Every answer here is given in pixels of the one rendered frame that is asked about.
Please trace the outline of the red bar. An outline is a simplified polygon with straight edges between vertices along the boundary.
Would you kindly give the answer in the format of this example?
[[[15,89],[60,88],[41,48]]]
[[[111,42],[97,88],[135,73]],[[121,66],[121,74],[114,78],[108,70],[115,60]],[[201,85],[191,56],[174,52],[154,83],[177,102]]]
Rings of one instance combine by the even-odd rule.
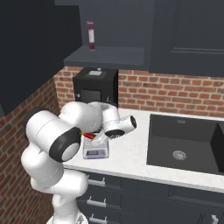
[[[82,134],[84,137],[86,137],[86,138],[88,138],[88,139],[90,139],[90,140],[93,140],[93,139],[95,138],[95,136],[96,136],[96,134],[94,134],[94,133],[81,132],[81,134]]]

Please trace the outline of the dark panel under sink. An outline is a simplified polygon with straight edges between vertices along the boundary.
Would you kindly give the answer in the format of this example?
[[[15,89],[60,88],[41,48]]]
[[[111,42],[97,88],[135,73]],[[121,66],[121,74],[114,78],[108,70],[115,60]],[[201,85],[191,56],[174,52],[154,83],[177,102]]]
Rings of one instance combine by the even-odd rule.
[[[137,181],[137,192],[155,199],[183,200],[224,207],[224,193],[209,192],[182,186],[166,185],[149,181]]]

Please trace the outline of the grey digital scale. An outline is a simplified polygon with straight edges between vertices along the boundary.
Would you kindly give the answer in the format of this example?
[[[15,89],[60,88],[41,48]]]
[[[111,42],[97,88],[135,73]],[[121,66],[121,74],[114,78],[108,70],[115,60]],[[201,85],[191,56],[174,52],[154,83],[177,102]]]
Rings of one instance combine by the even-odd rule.
[[[100,144],[93,145],[89,138],[84,138],[83,153],[84,159],[100,159],[109,157],[109,141],[104,140]]]

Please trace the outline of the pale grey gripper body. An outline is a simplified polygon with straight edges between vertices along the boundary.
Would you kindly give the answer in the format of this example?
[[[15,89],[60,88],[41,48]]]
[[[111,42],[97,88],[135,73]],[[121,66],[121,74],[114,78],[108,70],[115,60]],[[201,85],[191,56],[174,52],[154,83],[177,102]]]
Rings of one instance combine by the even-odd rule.
[[[91,144],[103,144],[108,140],[108,137],[105,135],[104,131],[102,130],[99,132],[96,137],[91,141]]]

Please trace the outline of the black coffee machine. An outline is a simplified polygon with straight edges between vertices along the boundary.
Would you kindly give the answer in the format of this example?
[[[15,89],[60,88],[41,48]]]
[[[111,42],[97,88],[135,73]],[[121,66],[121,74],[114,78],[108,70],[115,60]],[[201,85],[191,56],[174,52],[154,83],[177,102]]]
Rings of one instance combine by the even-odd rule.
[[[118,71],[84,67],[73,77],[77,102],[104,102],[118,107]]]

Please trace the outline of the black sink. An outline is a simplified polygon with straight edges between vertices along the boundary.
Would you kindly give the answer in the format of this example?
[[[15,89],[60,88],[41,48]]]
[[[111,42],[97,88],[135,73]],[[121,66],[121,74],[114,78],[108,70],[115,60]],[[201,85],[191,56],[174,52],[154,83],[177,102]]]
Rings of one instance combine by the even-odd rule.
[[[224,121],[151,115],[146,164],[224,176]]]

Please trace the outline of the dark wall cabinet with shelf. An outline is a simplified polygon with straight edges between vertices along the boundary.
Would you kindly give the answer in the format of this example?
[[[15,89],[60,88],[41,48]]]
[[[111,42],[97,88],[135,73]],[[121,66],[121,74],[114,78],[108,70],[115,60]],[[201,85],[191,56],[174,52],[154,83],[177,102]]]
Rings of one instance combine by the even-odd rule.
[[[147,70],[155,0],[54,0],[76,12],[76,48],[68,67]],[[87,21],[94,23],[95,50],[89,50]]]

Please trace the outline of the open dark cabinet door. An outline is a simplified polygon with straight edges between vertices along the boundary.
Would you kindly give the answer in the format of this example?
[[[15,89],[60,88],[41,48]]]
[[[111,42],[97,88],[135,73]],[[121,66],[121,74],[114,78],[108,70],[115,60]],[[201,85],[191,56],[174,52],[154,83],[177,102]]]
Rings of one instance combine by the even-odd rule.
[[[77,6],[56,0],[0,0],[0,116],[64,67],[81,46]]]

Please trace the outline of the closed dark cabinet door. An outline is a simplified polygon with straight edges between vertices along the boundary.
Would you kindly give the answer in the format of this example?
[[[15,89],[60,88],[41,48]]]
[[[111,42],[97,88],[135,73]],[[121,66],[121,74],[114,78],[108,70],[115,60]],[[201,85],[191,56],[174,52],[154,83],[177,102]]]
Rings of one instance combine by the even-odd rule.
[[[149,71],[224,77],[224,0],[156,0]]]

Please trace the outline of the purple and white box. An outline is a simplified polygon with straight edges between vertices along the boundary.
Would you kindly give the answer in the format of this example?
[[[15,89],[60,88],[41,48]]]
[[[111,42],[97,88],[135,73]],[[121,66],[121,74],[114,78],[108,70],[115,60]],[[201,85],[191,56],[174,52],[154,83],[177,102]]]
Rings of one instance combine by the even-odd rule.
[[[89,50],[95,50],[95,25],[92,21],[87,21],[87,37],[89,43]]]

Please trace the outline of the dark base cabinet door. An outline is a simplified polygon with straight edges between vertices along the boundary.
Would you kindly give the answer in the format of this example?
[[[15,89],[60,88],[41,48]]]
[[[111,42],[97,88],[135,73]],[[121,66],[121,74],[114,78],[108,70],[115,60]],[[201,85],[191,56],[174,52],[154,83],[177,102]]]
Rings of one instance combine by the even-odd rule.
[[[219,219],[218,224],[224,224],[224,208],[182,199],[173,199],[171,203],[168,224],[211,224],[212,214]]]

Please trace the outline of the dark drawer front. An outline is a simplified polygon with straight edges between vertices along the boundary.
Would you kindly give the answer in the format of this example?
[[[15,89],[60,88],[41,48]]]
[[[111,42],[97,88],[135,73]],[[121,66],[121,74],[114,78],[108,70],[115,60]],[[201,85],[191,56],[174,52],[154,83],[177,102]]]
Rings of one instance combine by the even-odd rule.
[[[107,216],[108,224],[135,224],[135,216],[130,213],[122,213],[107,209],[93,209],[90,207],[82,207],[80,209],[87,217],[89,224],[97,224],[89,221],[89,217],[94,214],[95,218],[104,219]]]
[[[106,182],[105,187],[107,189],[123,191],[125,193],[134,193],[137,189],[137,181],[132,178],[122,178],[88,171],[85,171],[85,174],[89,175],[91,179],[95,180],[102,180],[104,177]]]
[[[88,188],[87,192],[78,198],[79,202],[87,204],[89,196],[92,200],[103,202],[106,199],[107,206],[104,208],[114,209],[129,214],[135,212],[135,196],[123,192],[115,192],[100,188]]]

